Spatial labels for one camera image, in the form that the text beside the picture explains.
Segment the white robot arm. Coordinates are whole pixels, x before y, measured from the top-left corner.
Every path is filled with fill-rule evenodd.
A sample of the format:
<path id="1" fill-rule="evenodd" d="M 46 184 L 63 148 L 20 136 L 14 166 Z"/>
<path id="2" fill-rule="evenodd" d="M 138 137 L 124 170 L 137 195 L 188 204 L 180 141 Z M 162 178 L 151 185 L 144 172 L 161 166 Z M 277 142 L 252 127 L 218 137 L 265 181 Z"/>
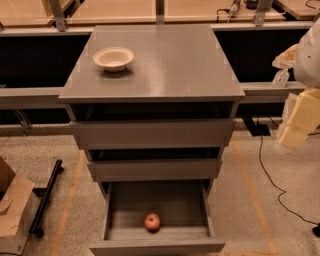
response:
<path id="1" fill-rule="evenodd" d="M 277 143 L 295 149 L 320 126 L 320 20 L 297 44 L 278 55 L 272 65 L 292 68 L 295 80 L 305 86 L 299 95 L 288 96 L 278 129 Z"/>

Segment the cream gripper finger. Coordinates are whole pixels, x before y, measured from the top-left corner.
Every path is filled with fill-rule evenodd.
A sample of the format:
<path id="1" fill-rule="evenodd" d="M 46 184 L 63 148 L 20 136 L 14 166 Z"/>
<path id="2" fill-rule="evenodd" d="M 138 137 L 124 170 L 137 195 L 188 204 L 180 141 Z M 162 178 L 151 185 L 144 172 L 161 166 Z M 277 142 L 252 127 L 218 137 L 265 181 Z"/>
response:
<path id="1" fill-rule="evenodd" d="M 285 101 L 277 143 L 287 149 L 301 146 L 320 126 L 320 90 L 306 89 L 299 95 L 290 93 Z"/>
<path id="2" fill-rule="evenodd" d="M 273 60 L 272 66 L 279 69 L 293 68 L 295 64 L 296 50 L 297 44 L 292 45 Z"/>

